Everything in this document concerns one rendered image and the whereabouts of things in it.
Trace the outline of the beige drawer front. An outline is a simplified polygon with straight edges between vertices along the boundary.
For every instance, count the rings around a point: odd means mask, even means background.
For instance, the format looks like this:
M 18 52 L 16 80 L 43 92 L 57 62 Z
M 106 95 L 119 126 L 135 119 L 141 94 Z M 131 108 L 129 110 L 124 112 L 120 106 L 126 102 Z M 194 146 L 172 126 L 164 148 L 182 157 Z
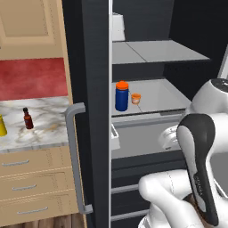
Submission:
M 29 159 L 28 164 L 11 167 L 2 166 L 2 163 L 23 161 L 27 159 Z M 0 154 L 0 176 L 17 175 L 70 166 L 71 160 L 68 146 Z
M 33 214 L 17 215 L 18 211 L 29 211 L 44 207 L 48 207 L 48 209 Z M 65 216 L 77 212 L 77 200 L 73 191 L 59 191 L 46 195 L 6 200 L 0 202 L 0 226 Z
M 24 187 L 36 184 L 37 187 L 25 191 L 13 191 L 12 187 Z M 54 191 L 74 188 L 74 179 L 70 168 L 9 175 L 0 177 L 0 200 L 28 197 Z

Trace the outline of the white carton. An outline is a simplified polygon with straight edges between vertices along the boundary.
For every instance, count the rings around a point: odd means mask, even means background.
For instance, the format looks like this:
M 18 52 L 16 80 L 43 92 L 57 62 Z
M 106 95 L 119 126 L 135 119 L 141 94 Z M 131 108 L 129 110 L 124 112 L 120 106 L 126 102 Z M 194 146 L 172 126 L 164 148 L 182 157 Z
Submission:
M 112 41 L 125 40 L 125 24 L 124 17 L 118 13 L 112 13 Z

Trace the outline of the small orange cup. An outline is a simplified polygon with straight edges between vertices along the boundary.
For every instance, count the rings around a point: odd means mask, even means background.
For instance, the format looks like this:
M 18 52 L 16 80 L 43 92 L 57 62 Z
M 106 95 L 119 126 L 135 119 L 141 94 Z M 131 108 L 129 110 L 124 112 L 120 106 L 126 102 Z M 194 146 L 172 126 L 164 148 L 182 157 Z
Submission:
M 141 95 L 138 93 L 134 93 L 131 95 L 131 100 L 132 100 L 132 104 L 138 105 L 141 100 Z

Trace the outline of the yellow mustard bottle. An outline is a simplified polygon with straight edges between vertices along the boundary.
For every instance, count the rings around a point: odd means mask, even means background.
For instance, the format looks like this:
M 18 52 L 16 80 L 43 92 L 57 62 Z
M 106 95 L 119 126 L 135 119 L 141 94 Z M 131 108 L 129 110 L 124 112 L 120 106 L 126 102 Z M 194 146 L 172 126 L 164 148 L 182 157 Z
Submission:
M 7 135 L 7 130 L 4 124 L 4 119 L 0 114 L 0 136 L 6 136 L 6 135 Z

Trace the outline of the blue jar with orange lid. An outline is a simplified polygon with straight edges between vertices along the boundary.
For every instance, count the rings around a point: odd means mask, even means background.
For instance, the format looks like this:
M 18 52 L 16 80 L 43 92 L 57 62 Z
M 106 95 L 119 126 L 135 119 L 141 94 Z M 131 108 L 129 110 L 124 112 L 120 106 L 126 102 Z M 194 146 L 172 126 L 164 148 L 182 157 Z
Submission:
M 126 111 L 128 108 L 129 85 L 126 81 L 116 83 L 115 108 L 118 111 Z

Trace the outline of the dark red condiment bottle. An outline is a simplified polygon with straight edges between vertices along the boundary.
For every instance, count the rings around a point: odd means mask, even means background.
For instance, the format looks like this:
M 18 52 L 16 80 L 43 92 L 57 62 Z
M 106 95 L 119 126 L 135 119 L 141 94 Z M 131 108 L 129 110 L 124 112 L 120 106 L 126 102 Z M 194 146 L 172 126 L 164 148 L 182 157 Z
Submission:
M 24 121 L 27 129 L 32 129 L 34 127 L 32 117 L 29 115 L 29 110 L 27 108 L 23 109 Z

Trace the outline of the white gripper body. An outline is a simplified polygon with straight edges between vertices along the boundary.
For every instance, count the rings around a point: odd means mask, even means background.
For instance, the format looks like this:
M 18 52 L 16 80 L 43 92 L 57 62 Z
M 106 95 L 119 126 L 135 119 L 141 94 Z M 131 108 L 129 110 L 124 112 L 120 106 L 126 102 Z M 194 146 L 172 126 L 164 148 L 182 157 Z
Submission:
M 159 145 L 164 150 L 177 150 L 179 144 L 176 137 L 177 126 L 171 126 L 164 130 L 159 136 Z

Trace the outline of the grey fridge shelf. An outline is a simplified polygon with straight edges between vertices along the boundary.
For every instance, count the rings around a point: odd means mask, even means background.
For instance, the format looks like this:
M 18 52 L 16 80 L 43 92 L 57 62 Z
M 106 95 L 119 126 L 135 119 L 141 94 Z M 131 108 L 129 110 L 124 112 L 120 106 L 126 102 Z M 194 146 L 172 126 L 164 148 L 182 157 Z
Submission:
M 112 84 L 112 116 L 121 116 L 142 112 L 154 112 L 163 110 L 181 110 L 188 107 L 191 101 L 186 98 L 177 88 L 166 79 L 152 79 L 140 81 L 128 81 L 130 95 L 141 95 L 138 105 L 131 102 L 129 95 L 128 108 L 126 111 L 115 109 L 115 87 Z
M 112 44 L 112 63 L 204 61 L 208 57 L 173 40 L 116 42 Z
M 111 153 L 112 159 L 176 151 L 178 145 L 164 149 L 159 143 L 160 134 L 179 123 L 181 114 L 146 115 L 143 117 L 118 118 L 113 122 L 119 135 L 120 148 Z

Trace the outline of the beige cupboard door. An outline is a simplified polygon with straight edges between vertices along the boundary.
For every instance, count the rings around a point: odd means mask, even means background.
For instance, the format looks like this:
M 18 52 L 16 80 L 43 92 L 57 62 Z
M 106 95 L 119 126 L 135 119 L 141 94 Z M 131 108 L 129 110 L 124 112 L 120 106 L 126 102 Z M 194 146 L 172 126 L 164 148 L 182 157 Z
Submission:
M 0 0 L 0 60 L 62 57 L 61 0 Z

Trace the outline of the black fridge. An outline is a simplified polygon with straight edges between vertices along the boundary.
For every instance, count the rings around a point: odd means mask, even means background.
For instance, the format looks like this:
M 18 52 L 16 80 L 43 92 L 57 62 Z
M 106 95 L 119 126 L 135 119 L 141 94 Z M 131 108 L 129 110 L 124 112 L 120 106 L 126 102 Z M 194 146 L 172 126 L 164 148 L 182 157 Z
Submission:
M 113 64 L 114 81 L 166 79 L 190 101 L 204 83 L 217 77 L 228 45 L 228 0 L 113 0 L 124 17 L 122 42 L 173 40 L 208 57 L 204 61 Z M 181 110 L 112 116 L 177 115 Z M 138 191 L 141 177 L 185 169 L 181 150 L 111 159 L 111 228 L 138 228 L 150 207 Z

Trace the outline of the white door bin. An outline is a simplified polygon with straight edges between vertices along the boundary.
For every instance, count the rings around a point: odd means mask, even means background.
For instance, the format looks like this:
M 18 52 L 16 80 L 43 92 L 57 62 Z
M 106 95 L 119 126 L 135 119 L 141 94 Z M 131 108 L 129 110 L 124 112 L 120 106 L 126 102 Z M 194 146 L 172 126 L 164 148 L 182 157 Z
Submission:
M 120 148 L 120 142 L 119 142 L 119 135 L 114 127 L 114 125 L 111 125 L 111 149 L 118 150 Z

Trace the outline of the black fridge door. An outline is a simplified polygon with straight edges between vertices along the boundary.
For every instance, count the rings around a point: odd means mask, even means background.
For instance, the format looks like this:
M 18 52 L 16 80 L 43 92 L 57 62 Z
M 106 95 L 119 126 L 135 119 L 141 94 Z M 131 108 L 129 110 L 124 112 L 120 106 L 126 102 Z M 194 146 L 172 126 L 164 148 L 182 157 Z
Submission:
M 109 0 L 62 0 L 83 202 L 88 228 L 110 228 Z

